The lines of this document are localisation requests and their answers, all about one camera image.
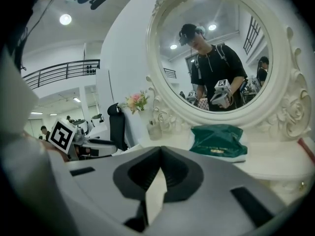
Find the railing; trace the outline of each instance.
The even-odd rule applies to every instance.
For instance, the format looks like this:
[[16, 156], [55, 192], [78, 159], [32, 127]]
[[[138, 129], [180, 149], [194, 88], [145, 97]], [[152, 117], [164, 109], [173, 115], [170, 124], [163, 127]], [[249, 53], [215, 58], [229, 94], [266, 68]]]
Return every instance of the railing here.
[[23, 77], [31, 89], [79, 76], [93, 75], [99, 69], [99, 59], [79, 60], [49, 66]]
[[250, 52], [258, 34], [259, 34], [259, 31], [260, 31], [260, 26], [259, 26], [258, 22], [256, 21], [256, 19], [252, 17], [251, 22], [250, 22], [250, 27], [248, 29], [245, 43], [243, 46], [243, 49], [245, 50], [246, 55], [248, 55], [248, 53]]
[[174, 79], [176, 79], [176, 71], [171, 70], [171, 69], [164, 68], [164, 72], [165, 72], [165, 74], [166, 74], [166, 76], [167, 76], [168, 78], [174, 78]]

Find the man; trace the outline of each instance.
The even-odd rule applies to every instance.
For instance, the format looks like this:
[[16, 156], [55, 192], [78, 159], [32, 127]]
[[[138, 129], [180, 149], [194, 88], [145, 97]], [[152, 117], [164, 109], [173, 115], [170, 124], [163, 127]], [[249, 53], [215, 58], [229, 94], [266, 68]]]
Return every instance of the man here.
[[[210, 111], [230, 111], [240, 108], [243, 101], [240, 95], [240, 86], [247, 74], [237, 54], [228, 46], [209, 45], [204, 38], [204, 28], [192, 24], [183, 25], [179, 32], [181, 45], [189, 44], [198, 51], [197, 58], [191, 68], [191, 83], [198, 85], [198, 100], [203, 95], [204, 87], [208, 91], [207, 98]], [[210, 99], [215, 93], [215, 85], [219, 80], [227, 79], [231, 84], [231, 98], [229, 105], [213, 105]]]
[[69, 121], [70, 123], [75, 122], [75, 120], [71, 119], [71, 117], [70, 117], [70, 116], [67, 116], [67, 121]]
[[41, 133], [46, 136], [46, 141], [48, 142], [50, 132], [47, 130], [46, 126], [42, 126], [40, 130], [41, 130]]
[[257, 79], [261, 86], [264, 85], [267, 75], [268, 75], [268, 68], [269, 68], [269, 60], [267, 57], [262, 56], [258, 62], [257, 68]]

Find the vr headset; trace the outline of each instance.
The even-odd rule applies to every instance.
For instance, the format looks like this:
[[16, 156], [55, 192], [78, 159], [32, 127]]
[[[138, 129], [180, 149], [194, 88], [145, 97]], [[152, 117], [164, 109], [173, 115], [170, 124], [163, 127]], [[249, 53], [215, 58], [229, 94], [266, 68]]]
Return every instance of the vr headset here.
[[205, 29], [202, 26], [196, 27], [194, 30], [190, 30], [186, 33], [182, 33], [182, 31], [179, 32], [180, 38], [178, 39], [181, 46], [184, 46], [191, 42], [193, 38], [195, 37], [195, 33], [202, 34], [202, 36], [205, 34]]

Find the pink flower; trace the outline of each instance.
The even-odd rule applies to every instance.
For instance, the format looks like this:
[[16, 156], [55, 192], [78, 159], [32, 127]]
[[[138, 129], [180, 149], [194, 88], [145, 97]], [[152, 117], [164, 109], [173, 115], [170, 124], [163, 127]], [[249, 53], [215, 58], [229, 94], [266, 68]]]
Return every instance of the pink flower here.
[[135, 94], [132, 96], [132, 98], [133, 98], [134, 101], [138, 101], [140, 97], [141, 97], [141, 95], [140, 95], [139, 93], [135, 93]]
[[134, 99], [131, 97], [127, 101], [128, 106], [132, 109], [135, 107]]

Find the green bag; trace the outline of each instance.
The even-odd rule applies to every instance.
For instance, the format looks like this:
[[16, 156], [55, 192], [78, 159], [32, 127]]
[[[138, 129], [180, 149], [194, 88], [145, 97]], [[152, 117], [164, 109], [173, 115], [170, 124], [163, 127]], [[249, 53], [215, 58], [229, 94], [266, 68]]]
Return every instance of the green bag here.
[[247, 147], [240, 143], [243, 130], [227, 124], [191, 128], [195, 141], [190, 151], [229, 162], [244, 162]]

